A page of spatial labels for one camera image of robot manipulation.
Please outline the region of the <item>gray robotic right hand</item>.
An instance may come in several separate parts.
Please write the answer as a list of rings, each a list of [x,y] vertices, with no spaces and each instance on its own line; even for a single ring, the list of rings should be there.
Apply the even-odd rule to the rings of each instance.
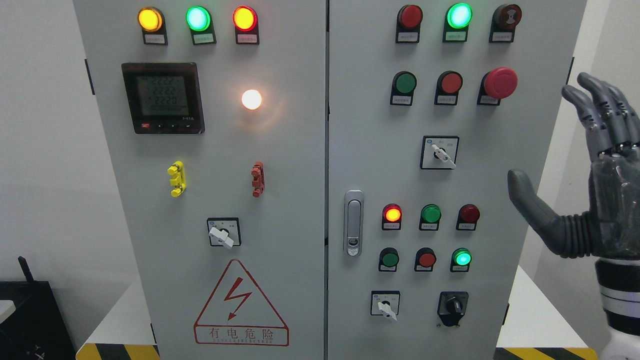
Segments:
[[[507,173],[509,198],[547,248],[562,258],[639,259],[639,116],[623,92],[586,72],[582,89],[562,87],[585,129],[590,158],[589,203],[582,214],[559,215],[522,170]]]

